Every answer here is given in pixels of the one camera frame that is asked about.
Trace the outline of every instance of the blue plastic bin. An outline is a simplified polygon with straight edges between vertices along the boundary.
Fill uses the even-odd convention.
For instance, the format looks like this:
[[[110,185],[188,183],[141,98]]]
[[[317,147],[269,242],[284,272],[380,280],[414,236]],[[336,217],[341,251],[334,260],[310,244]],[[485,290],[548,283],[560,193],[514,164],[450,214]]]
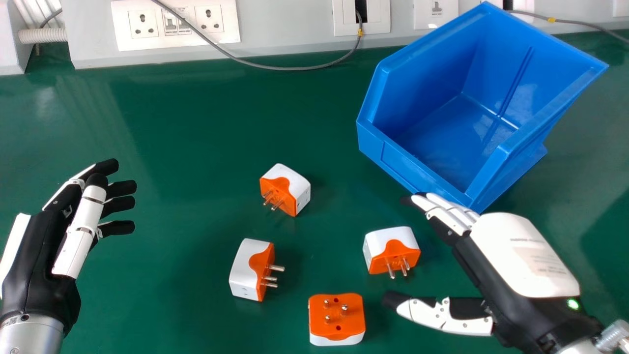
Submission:
[[[606,69],[482,3],[376,67],[359,148],[411,193],[482,212],[546,155],[552,127]]]

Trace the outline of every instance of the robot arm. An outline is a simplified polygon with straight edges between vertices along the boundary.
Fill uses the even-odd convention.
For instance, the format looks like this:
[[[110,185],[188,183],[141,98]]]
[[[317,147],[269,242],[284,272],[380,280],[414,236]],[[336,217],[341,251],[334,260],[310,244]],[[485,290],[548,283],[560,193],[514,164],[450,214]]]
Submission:
[[[131,209],[134,181],[108,183],[115,159],[94,164],[65,182],[34,216],[19,214],[0,261],[0,353],[58,353],[76,323],[81,298],[75,280],[96,243],[130,234],[132,221],[98,224]]]
[[[482,298],[439,303],[387,293],[383,303],[401,316],[450,333],[493,334],[527,354],[611,353],[625,340],[619,333],[629,334],[625,321],[601,334],[602,324],[581,304],[579,283],[529,220],[478,215],[432,193],[406,201],[452,247]]]

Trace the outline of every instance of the green table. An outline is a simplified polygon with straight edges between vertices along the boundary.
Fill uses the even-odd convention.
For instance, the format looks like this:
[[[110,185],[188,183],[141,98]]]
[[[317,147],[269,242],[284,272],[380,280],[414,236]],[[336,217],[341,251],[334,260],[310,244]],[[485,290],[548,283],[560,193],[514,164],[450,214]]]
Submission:
[[[580,279],[590,312],[605,323],[629,319],[629,50],[600,33],[561,38],[611,67],[550,134],[548,156],[490,210],[531,219]],[[139,185],[124,215],[135,233],[99,244],[81,273],[81,316],[63,353],[515,352],[492,338],[421,328],[379,304],[386,290],[477,295],[424,217],[399,204],[406,190],[357,149],[355,117],[371,74],[396,49],[297,73],[227,60],[75,71],[67,47],[42,50],[27,75],[0,78],[0,241],[16,213],[36,212],[95,161],[118,158],[116,177]],[[337,55],[260,60],[306,65]],[[278,162],[312,183],[296,219],[262,206],[258,179]],[[418,267],[408,279],[369,276],[365,233],[402,225],[422,249]],[[274,242],[286,266],[261,304],[228,287],[244,237]],[[311,346],[308,297],[342,292],[364,297],[364,341]]]

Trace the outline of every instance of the plug adapter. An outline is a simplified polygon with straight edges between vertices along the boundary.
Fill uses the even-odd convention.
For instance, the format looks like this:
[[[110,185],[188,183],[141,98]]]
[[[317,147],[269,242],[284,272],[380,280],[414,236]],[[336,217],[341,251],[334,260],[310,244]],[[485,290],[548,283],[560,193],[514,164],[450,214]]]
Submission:
[[[310,343],[354,345],[365,335],[365,310],[359,294],[318,294],[308,299]]]
[[[274,265],[274,261],[275,246],[272,243],[242,240],[231,266],[231,294],[262,302],[268,287],[277,288],[277,278],[270,275],[271,271],[284,271],[284,267]]]
[[[260,179],[260,193],[271,210],[295,217],[310,202],[310,182],[283,164],[276,164]]]
[[[420,247],[408,226],[376,230],[365,235],[362,245],[369,274],[389,273],[395,279],[395,271],[400,270],[406,277],[407,271],[417,265]]]

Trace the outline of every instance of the white hose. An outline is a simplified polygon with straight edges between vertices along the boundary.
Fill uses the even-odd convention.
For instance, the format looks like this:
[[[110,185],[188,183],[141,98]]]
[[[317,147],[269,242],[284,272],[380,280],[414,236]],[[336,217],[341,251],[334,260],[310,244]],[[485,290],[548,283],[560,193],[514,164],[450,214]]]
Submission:
[[[68,42],[65,28],[35,28],[18,31],[22,44]]]

